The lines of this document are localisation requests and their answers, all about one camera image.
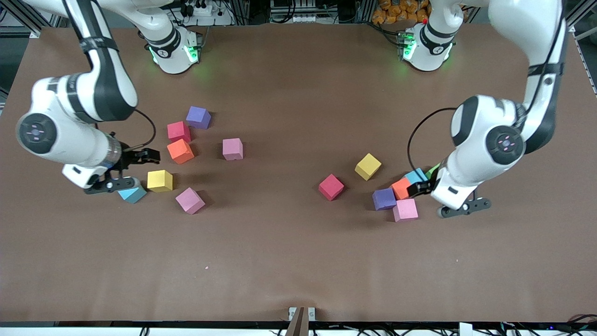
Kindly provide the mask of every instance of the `orange cube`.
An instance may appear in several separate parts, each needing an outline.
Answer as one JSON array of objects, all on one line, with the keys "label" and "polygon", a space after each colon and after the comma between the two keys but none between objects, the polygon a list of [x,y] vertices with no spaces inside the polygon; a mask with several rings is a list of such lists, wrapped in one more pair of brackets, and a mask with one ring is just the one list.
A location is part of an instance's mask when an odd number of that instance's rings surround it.
[{"label": "orange cube", "polygon": [[411,186],[411,182],[406,178],[401,178],[400,181],[392,184],[392,190],[396,199],[405,200],[409,197],[407,188]]},{"label": "orange cube", "polygon": [[169,144],[168,152],[170,152],[172,160],[174,160],[174,162],[178,164],[183,164],[195,157],[193,151],[190,149],[189,144],[186,143],[186,141],[184,141],[183,139],[177,140]]}]

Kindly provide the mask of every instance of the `white robotic arm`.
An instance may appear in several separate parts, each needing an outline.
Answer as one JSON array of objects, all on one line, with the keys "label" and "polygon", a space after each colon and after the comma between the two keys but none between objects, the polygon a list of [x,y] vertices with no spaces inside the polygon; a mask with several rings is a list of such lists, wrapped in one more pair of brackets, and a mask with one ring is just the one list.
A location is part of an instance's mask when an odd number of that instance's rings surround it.
[{"label": "white robotic arm", "polygon": [[[91,71],[37,81],[31,108],[17,124],[17,139],[29,152],[64,163],[63,174],[88,193],[132,188],[138,181],[122,178],[122,170],[157,163],[159,152],[130,150],[92,124],[126,120],[136,109],[137,93],[96,0],[63,4]],[[120,172],[118,181],[111,179],[111,170]]]},{"label": "white robotic arm", "polygon": [[489,5],[491,24],[524,51],[530,67],[523,103],[477,95],[454,113],[451,135],[456,150],[437,169],[431,191],[433,198],[454,210],[478,185],[551,139],[567,37],[561,0],[431,0],[428,24],[407,31],[414,39],[404,50],[406,61],[424,71],[441,66],[462,24],[461,2]]},{"label": "white robotic arm", "polygon": [[[24,0],[29,5],[59,16],[67,16],[61,0]],[[168,74],[179,74],[199,62],[197,33],[174,27],[161,6],[173,0],[98,0],[104,9],[133,23],[150,47],[154,62]]]}]

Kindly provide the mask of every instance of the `red cube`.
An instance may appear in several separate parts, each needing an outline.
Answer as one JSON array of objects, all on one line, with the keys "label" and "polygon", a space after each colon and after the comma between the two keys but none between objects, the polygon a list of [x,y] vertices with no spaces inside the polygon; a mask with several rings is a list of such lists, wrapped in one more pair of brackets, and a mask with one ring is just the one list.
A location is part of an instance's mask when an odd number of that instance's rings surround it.
[{"label": "red cube", "polygon": [[180,139],[183,139],[185,142],[190,142],[189,126],[185,125],[182,121],[168,124],[168,138],[170,139],[170,142],[177,142]]},{"label": "red cube", "polygon": [[319,192],[321,192],[328,201],[334,200],[343,189],[344,185],[334,176],[334,174],[330,174],[319,184]]}]

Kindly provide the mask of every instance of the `pink cube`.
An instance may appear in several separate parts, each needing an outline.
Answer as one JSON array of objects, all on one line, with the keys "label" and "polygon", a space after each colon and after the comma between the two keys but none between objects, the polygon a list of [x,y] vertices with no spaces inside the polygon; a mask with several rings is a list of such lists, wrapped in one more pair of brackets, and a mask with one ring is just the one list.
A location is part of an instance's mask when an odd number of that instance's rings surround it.
[{"label": "pink cube", "polygon": [[183,191],[182,194],[176,196],[176,201],[180,204],[183,210],[192,215],[199,211],[205,202],[197,195],[197,192],[191,188]]},{"label": "pink cube", "polygon": [[168,124],[168,138],[170,139],[170,142],[177,142],[180,139],[183,139],[185,142],[190,142],[189,126],[185,125],[182,121]]},{"label": "pink cube", "polygon": [[222,154],[228,161],[242,159],[242,142],[239,138],[224,139],[222,142]]},{"label": "pink cube", "polygon": [[334,174],[330,174],[319,184],[319,192],[322,193],[328,201],[334,200],[344,190],[344,185]]},{"label": "pink cube", "polygon": [[394,221],[408,222],[418,218],[417,205],[412,198],[396,201],[394,211]]}]

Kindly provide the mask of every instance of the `wooden block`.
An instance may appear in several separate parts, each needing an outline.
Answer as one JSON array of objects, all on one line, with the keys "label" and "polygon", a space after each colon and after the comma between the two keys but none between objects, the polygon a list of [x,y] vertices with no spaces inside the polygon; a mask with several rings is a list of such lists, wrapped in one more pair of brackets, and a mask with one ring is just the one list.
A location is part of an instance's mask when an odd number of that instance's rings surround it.
[{"label": "wooden block", "polygon": [[440,164],[442,164],[442,163],[440,162],[440,163],[436,164],[436,165],[435,165],[433,168],[429,169],[429,170],[428,170],[428,171],[425,173],[425,177],[426,177],[427,179],[430,179],[430,178],[431,178],[431,175],[433,175],[433,172],[434,172],[434,171],[435,171],[437,168],[439,168],[439,165],[440,165]]},{"label": "wooden block", "polygon": [[204,108],[191,106],[187,114],[187,123],[196,129],[206,130],[210,126],[211,114]]},{"label": "wooden block", "polygon": [[369,153],[356,165],[355,171],[364,178],[365,181],[368,181],[379,167],[381,167],[381,162]]},{"label": "wooden block", "polygon": [[412,183],[406,177],[401,178],[400,181],[392,184],[392,189],[394,190],[394,195],[397,200],[404,200],[409,197],[407,188],[410,187],[411,184]]},{"label": "wooden block", "polygon": [[413,170],[412,172],[404,175],[404,177],[407,178],[411,182],[411,184],[415,184],[417,182],[425,182],[426,180],[428,180],[428,178],[425,177],[425,174],[423,173],[421,168]]},{"label": "wooden block", "polygon": [[321,192],[328,201],[334,200],[343,189],[344,185],[334,176],[334,174],[330,174],[319,184],[319,192]]},{"label": "wooden block", "polygon": [[147,173],[147,189],[155,193],[172,191],[174,189],[172,174],[165,170],[156,170]]},{"label": "wooden block", "polygon": [[170,152],[170,157],[172,157],[172,160],[174,160],[174,162],[178,164],[183,164],[195,157],[189,144],[186,143],[183,139],[180,139],[177,142],[173,142],[169,144],[167,147],[168,152]]},{"label": "wooden block", "polygon": [[373,204],[375,210],[388,210],[396,206],[396,196],[394,196],[394,190],[391,188],[375,190],[373,192]]},{"label": "wooden block", "polygon": [[412,198],[396,201],[393,211],[396,222],[408,222],[418,218],[417,205]]},{"label": "wooden block", "polygon": [[205,202],[197,195],[197,192],[191,188],[187,188],[183,191],[180,195],[176,197],[176,201],[180,204],[183,210],[192,215],[195,212],[199,211],[203,206],[205,206]]},{"label": "wooden block", "polygon": [[224,139],[222,141],[222,154],[228,161],[241,160],[243,158],[241,140],[239,138]]},{"label": "wooden block", "polygon": [[147,191],[143,189],[143,187],[119,190],[118,194],[122,197],[123,200],[135,204],[139,201],[143,196],[147,194]]},{"label": "wooden block", "polygon": [[182,121],[168,124],[168,138],[170,139],[170,142],[177,142],[180,139],[190,142],[189,126],[185,125]]}]

